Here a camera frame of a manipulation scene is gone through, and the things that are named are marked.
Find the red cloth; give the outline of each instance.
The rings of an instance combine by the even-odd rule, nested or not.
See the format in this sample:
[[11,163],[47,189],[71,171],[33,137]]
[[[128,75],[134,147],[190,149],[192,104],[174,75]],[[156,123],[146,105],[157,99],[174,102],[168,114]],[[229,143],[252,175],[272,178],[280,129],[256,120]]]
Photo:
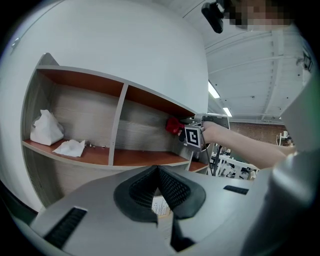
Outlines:
[[180,131],[180,128],[185,128],[185,125],[180,123],[179,120],[175,117],[170,117],[165,126],[165,130],[176,135]]

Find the ceiling light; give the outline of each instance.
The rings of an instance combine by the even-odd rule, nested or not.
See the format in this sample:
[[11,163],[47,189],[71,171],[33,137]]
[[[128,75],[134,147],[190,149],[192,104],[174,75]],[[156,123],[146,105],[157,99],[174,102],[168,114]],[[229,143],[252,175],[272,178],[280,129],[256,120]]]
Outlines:
[[210,82],[208,82],[208,88],[209,88],[209,93],[211,93],[211,95],[215,99],[220,98],[220,95],[217,93],[217,91],[215,90],[215,88],[212,86],[212,84]]
[[224,110],[224,112],[227,114],[228,117],[232,117],[232,114],[230,113],[229,108],[224,107],[223,110]]

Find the white ceiling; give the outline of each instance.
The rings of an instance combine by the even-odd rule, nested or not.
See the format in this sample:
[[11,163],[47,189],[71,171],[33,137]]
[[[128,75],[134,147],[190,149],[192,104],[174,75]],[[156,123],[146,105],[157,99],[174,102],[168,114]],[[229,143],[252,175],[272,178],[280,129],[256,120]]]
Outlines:
[[203,37],[209,80],[220,98],[209,94],[208,112],[224,114],[230,121],[281,124],[280,114],[303,88],[302,40],[292,25],[284,30],[245,31],[228,20],[223,32],[213,31],[201,13],[214,0],[152,0],[183,17]]

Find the shelf compartment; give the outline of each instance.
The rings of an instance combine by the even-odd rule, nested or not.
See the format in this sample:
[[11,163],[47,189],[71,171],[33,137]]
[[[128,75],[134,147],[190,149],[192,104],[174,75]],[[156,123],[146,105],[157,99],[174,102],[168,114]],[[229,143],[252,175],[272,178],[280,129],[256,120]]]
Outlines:
[[146,90],[129,85],[125,99],[165,112],[175,117],[192,117],[191,111]]
[[119,118],[115,148],[171,152],[174,135],[166,131],[169,117],[165,112],[125,99]]
[[189,167],[189,172],[198,172],[204,168],[207,168],[208,164],[207,163],[202,163],[202,162],[195,162],[191,161],[190,167]]
[[115,166],[184,165],[188,160],[172,152],[115,149]]
[[56,85],[50,108],[64,128],[64,139],[86,140],[109,148],[118,101],[112,95]]
[[47,146],[47,145],[34,142],[30,139],[27,139],[23,141],[22,144],[25,147],[41,155],[44,155],[48,158],[52,158],[67,164],[73,164],[78,166],[88,166],[88,167],[94,167],[94,168],[99,168],[97,166],[100,166],[102,169],[107,169],[103,167],[104,166],[108,167],[109,148],[88,147],[83,150],[81,157],[67,156],[67,155],[54,153],[53,151],[65,141],[66,141],[65,139],[62,139],[52,144],[51,146]]
[[88,72],[41,68],[37,71],[58,85],[66,85],[119,97],[124,83]]

